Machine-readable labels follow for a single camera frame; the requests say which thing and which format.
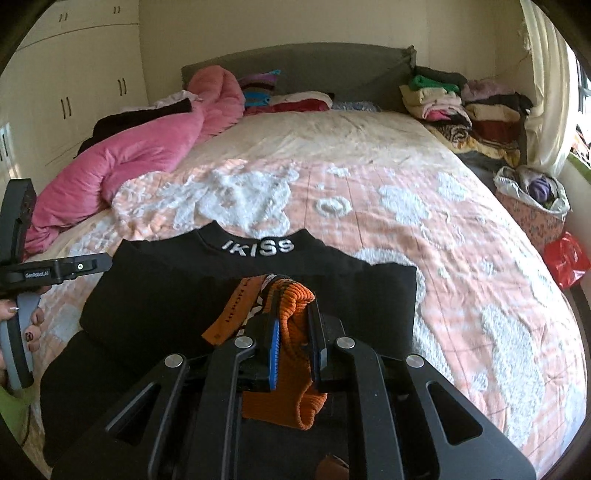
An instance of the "mattress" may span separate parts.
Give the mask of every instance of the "mattress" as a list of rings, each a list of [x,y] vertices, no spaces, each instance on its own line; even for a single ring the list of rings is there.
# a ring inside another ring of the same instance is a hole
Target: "mattress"
[[[529,458],[538,476],[581,425],[580,330],[538,252],[491,192],[419,122],[398,113],[273,113],[196,146],[174,173],[126,182],[112,208],[40,258],[169,238],[217,220],[243,236],[300,228],[371,263],[417,267],[413,349]],[[100,275],[54,287],[35,378],[80,329]],[[39,403],[25,450],[44,464]]]

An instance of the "hand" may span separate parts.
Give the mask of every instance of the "hand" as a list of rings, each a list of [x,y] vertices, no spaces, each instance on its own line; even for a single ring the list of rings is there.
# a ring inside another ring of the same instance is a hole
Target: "hand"
[[[50,287],[44,287],[39,290],[40,294],[44,294],[49,291]],[[0,300],[0,322],[10,320],[17,314],[17,304],[13,300]],[[31,315],[32,325],[25,330],[25,340],[29,351],[36,352],[39,350],[39,338],[41,338],[41,324],[45,321],[43,310],[37,309]],[[0,352],[0,386],[6,384],[7,376],[5,372],[6,365],[4,363],[4,357]]]

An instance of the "logo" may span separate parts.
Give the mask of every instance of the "logo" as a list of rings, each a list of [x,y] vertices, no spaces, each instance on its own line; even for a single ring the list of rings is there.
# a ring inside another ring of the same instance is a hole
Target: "logo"
[[[288,238],[282,240],[267,239],[260,244],[254,243],[252,245],[241,245],[234,240],[228,240],[222,245],[222,250],[226,250],[231,254],[238,254],[241,257],[256,257],[262,255],[263,257],[272,257],[278,253],[286,254],[291,252],[296,246]]]
[[[41,278],[41,277],[49,277],[51,272],[49,270],[40,270],[36,272],[26,272],[25,278]]]

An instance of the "wardrobe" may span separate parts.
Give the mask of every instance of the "wardrobe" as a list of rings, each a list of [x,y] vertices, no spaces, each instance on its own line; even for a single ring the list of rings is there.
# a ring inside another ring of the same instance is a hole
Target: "wardrobe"
[[[0,194],[14,177],[39,193],[98,119],[147,103],[138,0],[57,1],[0,76]]]

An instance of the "orange tag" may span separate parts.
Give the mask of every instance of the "orange tag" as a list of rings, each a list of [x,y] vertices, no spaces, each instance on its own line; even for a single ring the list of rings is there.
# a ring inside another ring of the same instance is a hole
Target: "orange tag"
[[[243,278],[234,290],[222,314],[203,332],[202,337],[212,345],[221,345],[242,326],[261,292],[268,275]]]

